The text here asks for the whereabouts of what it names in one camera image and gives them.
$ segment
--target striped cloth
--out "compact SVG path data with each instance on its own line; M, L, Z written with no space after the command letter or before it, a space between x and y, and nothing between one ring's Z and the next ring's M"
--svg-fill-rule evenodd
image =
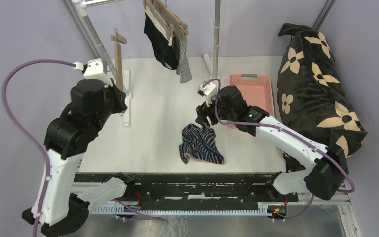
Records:
M181 80L180 80L181 84L187 83L188 81L192 80L192 73L191 73L191 69L188 63L188 58L187 58L187 53L186 53L187 39L182 37L179 26L173 24L173 22L169 20L169 18L160 8L158 7L155 7L155 8L169 25L174 26L174 36L177 38L177 41L179 43L179 61L178 61L178 68L176 69L176 74L181 75Z
M181 134L182 144L178 147L184 164L187 164L190 158L213 164L225 163L223 156L217 150L214 141L216 133L212 128L199 128L194 124L189 124Z

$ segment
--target black floral blanket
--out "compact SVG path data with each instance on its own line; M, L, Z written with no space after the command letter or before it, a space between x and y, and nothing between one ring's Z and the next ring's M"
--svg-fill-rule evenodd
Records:
M283 124L316 142L343 148L345 157L361 147L367 132L341 86L325 36L309 26L283 25L292 36L278 73L277 101ZM284 153L288 171L304 169Z

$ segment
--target pink basket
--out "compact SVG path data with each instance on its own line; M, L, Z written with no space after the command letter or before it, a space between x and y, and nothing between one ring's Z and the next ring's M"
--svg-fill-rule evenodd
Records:
M258 106L275 116L274 98L269 76L257 74L230 74L230 85L235 85L248 105Z

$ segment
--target beige flower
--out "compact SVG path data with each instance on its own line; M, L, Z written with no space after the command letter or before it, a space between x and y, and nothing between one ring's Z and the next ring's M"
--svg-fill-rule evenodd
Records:
M350 112L344 105L335 101L335 111L339 117L331 117L320 122L317 127L339 127L343 126L346 130L361 131L358 127L359 122L357 114Z
M328 83L339 84L339 81L336 80L336 78L334 78L333 76L328 75L328 74L323 75L322 71L319 68L319 66L317 64L315 64L314 62L312 62L312 64L311 64L311 70L313 71L314 79L318 83L320 83L322 85L325 85L325 86L328 86Z
M284 66L281 68L281 72L285 71L288 67L290 67L290 70L298 74L300 69L300 63L299 59L304 58L303 52L297 53L293 48L288 49L288 61L284 64Z
M336 145L342 147L343 152L345 153L345 158L347 158L348 154L349 154L349 147L348 147L348 142L347 142L346 138L344 136L340 137L336 141Z
M331 58L331 53L330 53L331 49L329 48L328 43L326 43L326 37L324 34L319 32L319 38L309 37L309 36L305 36L304 38L308 40L310 43L320 44L326 56L328 56L328 58Z
M281 98L282 112L285 112L286 114L290 112L290 104L293 102L293 100L294 100L293 95L282 94L282 98Z

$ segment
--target white table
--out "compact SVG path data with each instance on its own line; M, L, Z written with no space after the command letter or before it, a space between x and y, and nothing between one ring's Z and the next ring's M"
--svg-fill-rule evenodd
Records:
M282 57L221 57L222 86L229 85L231 73L271 76L275 112L277 73ZM99 137L89 144L81 172L153 173L268 173L285 171L281 151L273 144L227 126L213 126L216 145L225 164L190 160L184 164L178 145L181 130L195 124L195 108L205 100L197 94L209 79L203 58L190 58L193 79L179 83L175 70L164 68L155 59L124 59L131 71L131 127L123 127L120 115L111 115Z

